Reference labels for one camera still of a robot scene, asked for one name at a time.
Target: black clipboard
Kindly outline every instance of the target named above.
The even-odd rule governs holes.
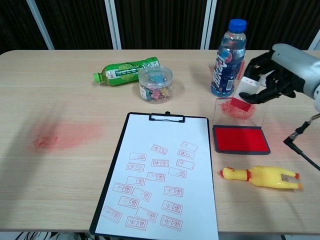
[[[184,124],[186,121],[186,118],[201,118],[201,119],[206,119],[206,125],[207,125],[207,137],[208,137],[208,143],[209,143],[209,156],[210,156],[210,160],[212,159],[212,154],[211,154],[211,141],[210,141],[210,128],[209,128],[209,120],[205,117],[198,117],[198,116],[184,116],[184,115],[177,115],[177,114],[170,114],[170,112],[166,112],[165,114],[162,113],[141,113],[141,112],[129,112],[126,116],[119,140],[118,140],[118,144],[116,146],[113,158],[112,158],[112,162],[109,168],[109,171],[107,173],[107,177],[99,198],[99,201],[97,203],[97,207],[95,210],[95,213],[93,215],[93,219],[89,228],[89,232],[93,235],[99,235],[99,236],[106,236],[106,237],[116,237],[116,238],[125,238],[125,239],[135,239],[135,240],[146,240],[146,239],[150,239],[150,238],[139,238],[139,237],[130,237],[130,236],[121,236],[121,235],[112,235],[112,234],[101,234],[101,233],[97,233],[96,229],[97,229],[97,224],[98,221],[101,217],[101,212],[103,210],[104,207],[104,202],[105,202],[105,198],[107,196],[107,192],[108,189],[110,187],[110,182],[112,179],[112,175],[113,172],[115,170],[115,165],[118,159],[118,155],[123,143],[123,139],[124,139],[124,135],[126,132],[126,128],[128,125],[128,121],[129,121],[129,117],[130,115],[147,115],[149,116],[148,119],[149,121],[164,121],[164,122],[176,122],[177,124]],[[212,179],[212,189],[213,189],[213,174],[212,174],[213,170],[212,170],[212,164],[211,164],[211,179]]]

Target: rubber chicken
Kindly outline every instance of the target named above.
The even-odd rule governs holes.
[[[281,175],[287,175],[299,179],[299,173],[277,166],[254,166],[250,169],[233,169],[227,166],[220,171],[220,174],[224,179],[248,181],[256,186],[276,189],[303,189],[302,183],[283,181],[281,177]]]

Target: red ink stain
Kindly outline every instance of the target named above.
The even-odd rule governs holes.
[[[35,127],[35,139],[31,147],[37,153],[46,153],[53,150],[65,150],[85,145],[92,140],[101,138],[104,128],[100,124],[85,123],[51,123]]]
[[[247,120],[251,118],[255,111],[256,107],[252,104],[247,111],[242,110],[231,103],[232,100],[225,101],[220,104],[221,112],[235,119]]]

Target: stamp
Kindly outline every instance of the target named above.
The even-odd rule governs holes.
[[[121,205],[121,206],[124,206],[124,207],[137,209],[138,208],[138,204],[139,204],[139,200],[131,198],[131,197],[127,197],[127,196],[121,196],[120,199],[119,199],[118,204]]]
[[[149,202],[151,193],[135,187],[132,191],[132,196]]]
[[[148,172],[148,174],[146,175],[146,179],[151,181],[164,182],[166,179],[166,175],[163,173]]]
[[[161,209],[175,213],[181,214],[183,206],[171,201],[164,200]]]
[[[186,141],[183,141],[183,142],[181,143],[181,147],[182,147],[182,148],[185,148],[185,149],[188,149],[188,150],[191,150],[191,151],[193,151],[193,152],[195,152],[195,151],[197,150],[197,148],[198,148],[197,145],[194,145],[194,144],[189,143],[189,142],[186,142]]]
[[[144,164],[139,164],[139,163],[134,163],[134,162],[128,162],[128,165],[126,166],[127,170],[132,170],[132,171],[138,171],[138,172],[143,172],[145,169]]]
[[[183,197],[184,189],[182,187],[165,186],[163,194],[169,196]]]
[[[158,213],[145,209],[143,207],[139,207],[135,214],[138,218],[150,221],[154,223],[158,216]]]
[[[114,221],[115,223],[118,223],[122,213],[112,209],[111,207],[105,206],[101,212],[101,215],[107,219],[110,219],[111,221]]]
[[[182,221],[169,216],[162,215],[160,225],[170,229],[180,231],[182,227]]]
[[[147,221],[141,218],[137,218],[134,216],[128,216],[125,222],[125,226],[128,228],[146,230]]]
[[[131,152],[129,159],[132,160],[146,160],[147,154],[144,153],[136,153],[136,152]]]
[[[132,190],[132,186],[121,184],[121,183],[115,183],[113,188],[113,191],[123,193],[123,194],[130,194]]]
[[[186,170],[181,170],[181,169],[178,169],[178,168],[174,168],[174,167],[170,167],[168,174],[172,175],[172,176],[176,176],[176,177],[185,179],[186,176],[187,176],[187,171]]]
[[[176,161],[176,164],[178,167],[182,167],[185,169],[194,169],[195,164],[192,161],[187,161],[187,160],[182,160],[182,159],[178,159]]]
[[[194,157],[195,157],[195,153],[194,152],[183,150],[183,149],[179,149],[178,155],[182,156],[182,157],[186,157],[188,159],[194,159]]]
[[[144,177],[128,176],[126,184],[144,186],[146,179]]]
[[[152,159],[153,167],[169,167],[169,160]]]
[[[165,155],[168,152],[168,149],[156,144],[153,144],[153,146],[151,147],[151,150],[163,155]]]

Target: plastic bottle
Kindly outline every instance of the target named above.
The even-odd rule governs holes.
[[[155,56],[141,61],[110,64],[101,73],[94,73],[93,79],[96,83],[106,83],[110,86],[126,84],[138,80],[139,69],[151,66],[159,66],[158,58]]]
[[[218,97],[228,97],[235,89],[234,80],[246,52],[246,26],[245,20],[232,19],[221,39],[211,82],[211,92]]]

